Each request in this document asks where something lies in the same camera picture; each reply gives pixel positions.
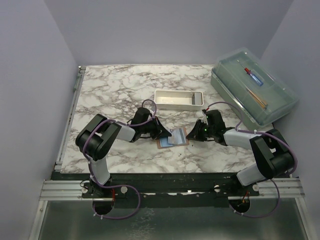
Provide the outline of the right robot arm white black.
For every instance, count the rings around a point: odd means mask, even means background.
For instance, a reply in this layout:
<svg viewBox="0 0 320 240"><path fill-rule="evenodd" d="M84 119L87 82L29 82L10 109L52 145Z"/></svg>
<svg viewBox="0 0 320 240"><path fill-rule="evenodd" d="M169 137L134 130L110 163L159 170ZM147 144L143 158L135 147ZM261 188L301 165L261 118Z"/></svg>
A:
<svg viewBox="0 0 320 240"><path fill-rule="evenodd" d="M248 185L269 180L284 174L295 167L295 159L280 132L276 129L261 134L250 131L241 132L226 127L218 110L204 110L204 118L198 119L186 136L198 142L216 142L223 146L240 147L251 150L255 163L239 171L230 183L230 191L241 196Z"/></svg>

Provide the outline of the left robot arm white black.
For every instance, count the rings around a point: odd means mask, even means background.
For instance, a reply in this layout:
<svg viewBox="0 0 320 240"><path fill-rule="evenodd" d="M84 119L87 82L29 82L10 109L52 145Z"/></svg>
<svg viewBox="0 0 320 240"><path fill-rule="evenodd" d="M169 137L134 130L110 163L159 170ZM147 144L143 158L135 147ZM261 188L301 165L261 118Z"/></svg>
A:
<svg viewBox="0 0 320 240"><path fill-rule="evenodd" d="M75 144L88 160L90 178L95 182L93 191L104 198L111 191L106 157L115 140L134 143L141 138L158 140L171 136L154 113L139 107L128 125L97 114L78 134Z"/></svg>

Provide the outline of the tan leather card holder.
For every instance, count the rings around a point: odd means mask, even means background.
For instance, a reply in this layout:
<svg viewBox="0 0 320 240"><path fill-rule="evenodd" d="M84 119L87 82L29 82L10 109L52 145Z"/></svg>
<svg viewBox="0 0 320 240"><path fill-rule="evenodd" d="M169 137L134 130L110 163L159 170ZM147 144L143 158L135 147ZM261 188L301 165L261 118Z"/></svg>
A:
<svg viewBox="0 0 320 240"><path fill-rule="evenodd" d="M185 127L172 128L168 130L171 136L162 137L157 140L158 149L166 149L173 147L181 147L189 145L189 140L187 140L187 131Z"/></svg>

